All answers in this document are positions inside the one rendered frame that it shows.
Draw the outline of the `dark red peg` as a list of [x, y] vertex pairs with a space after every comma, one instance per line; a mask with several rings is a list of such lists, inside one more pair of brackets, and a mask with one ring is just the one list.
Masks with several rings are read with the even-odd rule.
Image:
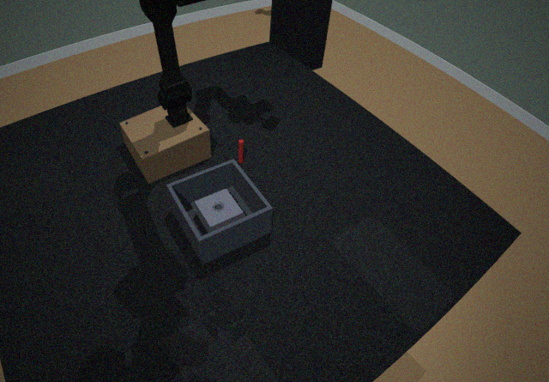
[[244, 162], [244, 140], [238, 140], [238, 162]]

